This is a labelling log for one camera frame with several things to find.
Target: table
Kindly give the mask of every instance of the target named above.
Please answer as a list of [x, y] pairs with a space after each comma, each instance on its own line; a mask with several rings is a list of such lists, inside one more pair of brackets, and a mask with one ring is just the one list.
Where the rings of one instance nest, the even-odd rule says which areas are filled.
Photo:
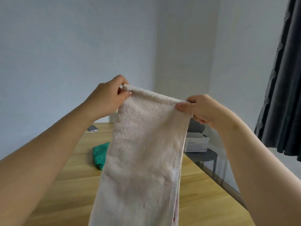
[[208, 162], [213, 160], [212, 179], [215, 179], [215, 170], [217, 162], [217, 153], [211, 149], [207, 149], [207, 152], [184, 152], [184, 154], [190, 158], [193, 162]]
[[[95, 169], [92, 148], [112, 140], [113, 124], [94, 124], [49, 188], [25, 226], [87, 226], [101, 171]], [[179, 226], [254, 225], [248, 211], [187, 156], [183, 156]]]

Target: forearm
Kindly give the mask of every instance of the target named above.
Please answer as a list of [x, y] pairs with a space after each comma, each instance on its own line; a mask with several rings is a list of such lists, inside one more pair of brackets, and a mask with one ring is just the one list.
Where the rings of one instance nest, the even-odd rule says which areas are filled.
[[25, 221], [92, 122], [79, 106], [0, 161], [0, 181], [5, 184], [0, 188], [0, 221], [4, 225]]
[[221, 116], [216, 129], [256, 225], [299, 225], [300, 180], [231, 111]]

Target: chair backrest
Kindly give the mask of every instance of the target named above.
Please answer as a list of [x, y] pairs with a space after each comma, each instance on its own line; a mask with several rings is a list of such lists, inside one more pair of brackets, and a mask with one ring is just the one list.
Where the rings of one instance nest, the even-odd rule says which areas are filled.
[[187, 132], [203, 133], [204, 130], [205, 130], [205, 125], [196, 122], [193, 118], [190, 119]]

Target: hand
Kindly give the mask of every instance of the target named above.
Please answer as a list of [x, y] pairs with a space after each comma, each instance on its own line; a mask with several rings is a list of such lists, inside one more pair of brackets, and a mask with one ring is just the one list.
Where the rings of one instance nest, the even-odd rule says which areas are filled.
[[121, 91], [120, 85], [129, 82], [122, 75], [118, 75], [107, 83], [100, 83], [90, 96], [82, 103], [82, 107], [94, 121], [114, 113], [119, 106], [132, 94]]
[[193, 114], [195, 121], [209, 124], [214, 129], [216, 129], [216, 121], [228, 110], [207, 94], [194, 95], [187, 98], [186, 101], [178, 103], [176, 108], [182, 112]]

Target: folded towel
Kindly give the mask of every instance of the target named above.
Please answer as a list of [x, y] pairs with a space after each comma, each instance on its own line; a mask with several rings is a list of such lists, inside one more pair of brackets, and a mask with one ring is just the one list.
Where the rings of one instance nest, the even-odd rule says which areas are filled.
[[100, 144], [93, 148], [93, 162], [96, 168], [103, 169], [106, 162], [106, 154], [110, 143]]
[[132, 91], [118, 109], [90, 226], [175, 226], [190, 115], [177, 99]]

